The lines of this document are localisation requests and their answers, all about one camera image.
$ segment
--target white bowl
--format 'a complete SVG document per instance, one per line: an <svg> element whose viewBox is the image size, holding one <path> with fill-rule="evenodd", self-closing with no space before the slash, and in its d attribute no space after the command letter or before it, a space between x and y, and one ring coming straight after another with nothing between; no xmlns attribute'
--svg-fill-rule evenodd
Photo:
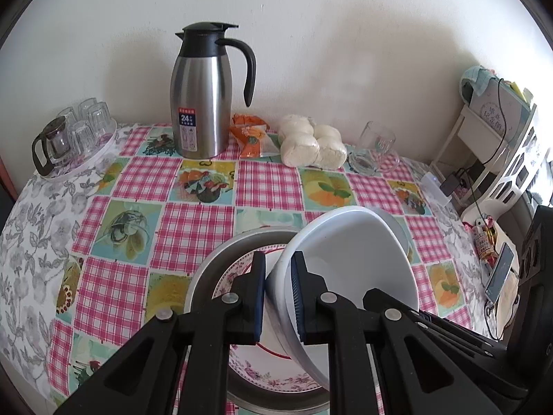
<svg viewBox="0 0 553 415"><path fill-rule="evenodd" d="M297 334L290 259L303 251L309 272L328 290L363 308L365 293L378 288L414 310L419 298L413 271L388 225L370 209L347 206L318 217L288 243L265 281L266 311L287 354L329 389L328 348L303 346Z"/></svg>
<svg viewBox="0 0 553 415"><path fill-rule="evenodd" d="M407 256L409 253L409 241L407 240L407 234L403 230L402 225L399 224L399 222L393 217L393 215L390 215L384 209L381 209L379 207L370 207L369 209L373 211L376 215L378 215L384 221L384 223L388 225L388 227L392 230L392 233L395 235L395 238L401 245L405 256Z"/></svg>

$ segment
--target table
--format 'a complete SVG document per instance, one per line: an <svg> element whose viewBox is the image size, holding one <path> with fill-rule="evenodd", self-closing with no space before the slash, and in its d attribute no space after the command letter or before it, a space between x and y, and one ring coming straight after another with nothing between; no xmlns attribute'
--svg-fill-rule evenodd
<svg viewBox="0 0 553 415"><path fill-rule="evenodd" d="M325 172L239 154L231 138L217 158L187 160L170 126L120 126L80 175L33 175L0 236L0 351L42 395L63 402L157 308L182 311L194 271L233 235L301 228L343 205L393 214L420 308L487 335L472 240L451 204L421 193L428 166L402 159L384 176L361 176L348 163Z"/></svg>

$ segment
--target plastic bag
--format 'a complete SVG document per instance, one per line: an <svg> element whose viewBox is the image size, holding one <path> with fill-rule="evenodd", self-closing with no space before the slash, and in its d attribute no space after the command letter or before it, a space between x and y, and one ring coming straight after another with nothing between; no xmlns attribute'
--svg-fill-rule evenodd
<svg viewBox="0 0 553 415"><path fill-rule="evenodd" d="M267 135L266 129L266 125L236 125L230 127L232 135L236 137L240 144L241 158L266 158L280 154L271 137Z"/></svg>
<svg viewBox="0 0 553 415"><path fill-rule="evenodd" d="M269 123L261 117L252 116L250 114L234 114L232 116L232 124L235 126L260 126L265 125L267 129L271 129Z"/></svg>

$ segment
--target pink checkered pattern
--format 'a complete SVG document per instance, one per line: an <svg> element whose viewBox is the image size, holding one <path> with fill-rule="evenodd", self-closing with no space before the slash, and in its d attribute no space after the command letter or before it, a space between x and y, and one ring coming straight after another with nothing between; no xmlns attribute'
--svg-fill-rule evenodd
<svg viewBox="0 0 553 415"><path fill-rule="evenodd" d="M303 210L297 169L251 160L238 164L237 206Z"/></svg>
<svg viewBox="0 0 553 415"><path fill-rule="evenodd" d="M240 159L240 145L236 138L230 134L228 137L228 147L219 156L215 156L216 160L238 160Z"/></svg>
<svg viewBox="0 0 553 415"><path fill-rule="evenodd" d="M167 203L151 268L194 273L205 257L232 237L234 208Z"/></svg>
<svg viewBox="0 0 553 415"><path fill-rule="evenodd" d="M382 162L382 168L385 169L387 167L392 166L392 159L385 159ZM401 159L399 161L399 165L395 170L392 172L382 172L382 176L386 179L393 179L395 181L410 181L415 182L413 175L411 175L411 171L409 170L409 167L403 162Z"/></svg>
<svg viewBox="0 0 553 415"><path fill-rule="evenodd" d="M69 396L67 385L67 368L73 342L73 328L58 319L54 319L54 334L48 353L46 367L48 382L62 395Z"/></svg>
<svg viewBox="0 0 553 415"><path fill-rule="evenodd" d="M377 395L377 405L379 415L384 415L384 403L382 402L382 394L380 392L380 385L377 385L375 388L375 393Z"/></svg>
<svg viewBox="0 0 553 415"><path fill-rule="evenodd" d="M148 269L88 257L75 307L75 329L123 345L139 329Z"/></svg>
<svg viewBox="0 0 553 415"><path fill-rule="evenodd" d="M126 140L126 144L121 151L120 156L134 156L142 142L146 138L146 134L150 131L151 126L141 126L139 128L133 129L131 135Z"/></svg>
<svg viewBox="0 0 553 415"><path fill-rule="evenodd" d="M443 241L443 234L434 217L405 217L416 243L416 249L424 263L451 258Z"/></svg>
<svg viewBox="0 0 553 415"><path fill-rule="evenodd" d="M165 201L182 163L180 158L138 156L121 173L113 196L135 200Z"/></svg>
<svg viewBox="0 0 553 415"><path fill-rule="evenodd" d="M173 404L173 413L176 413L179 408L179 402L180 402L180 394L182 392L182 383L184 382L184 376L186 375L186 362L184 363L182 370L180 372L180 378L179 378L179 384L176 388L176 397L175 397L175 403Z"/></svg>
<svg viewBox="0 0 553 415"><path fill-rule="evenodd" d="M95 196L92 199L92 203L86 210L85 218L82 221L81 227L77 232L77 237L71 247L74 253L80 253L82 255L90 253L90 248L92 248L96 233L102 224L102 218L106 213L106 208L109 203L109 196Z"/></svg>
<svg viewBox="0 0 553 415"><path fill-rule="evenodd" d="M472 329L471 313L466 305L449 314L446 318L464 328Z"/></svg>
<svg viewBox="0 0 553 415"><path fill-rule="evenodd" d="M419 293L419 309L432 314L438 314L438 308L434 301L432 285L428 279L427 270L424 265L413 265L411 267L415 275L417 291Z"/></svg>
<svg viewBox="0 0 553 415"><path fill-rule="evenodd" d="M311 223L314 219L323 214L324 212L305 212L305 221L307 221L307 223Z"/></svg>
<svg viewBox="0 0 553 415"><path fill-rule="evenodd" d="M184 382L184 375L186 374L186 363L184 364L184 367L182 368L180 378L179 378L179 385L176 390L176 398L175 398L175 404L173 405L173 415L176 415L178 408L179 408L179 402L180 402L180 394L182 391L182 383ZM231 401L227 401L226 415L236 415L238 413L238 406L235 406Z"/></svg>
<svg viewBox="0 0 553 415"><path fill-rule="evenodd" d="M347 178L359 205L381 208L396 215L403 213L402 206L384 179L357 174L348 174Z"/></svg>

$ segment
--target power adapter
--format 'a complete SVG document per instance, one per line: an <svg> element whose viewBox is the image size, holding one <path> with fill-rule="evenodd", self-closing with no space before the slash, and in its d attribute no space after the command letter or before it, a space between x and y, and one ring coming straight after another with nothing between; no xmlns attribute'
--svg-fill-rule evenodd
<svg viewBox="0 0 553 415"><path fill-rule="evenodd" d="M455 173L449 175L445 181L440 186L440 190L445 196L450 196L453 191L458 188L461 184L461 180L457 177Z"/></svg>

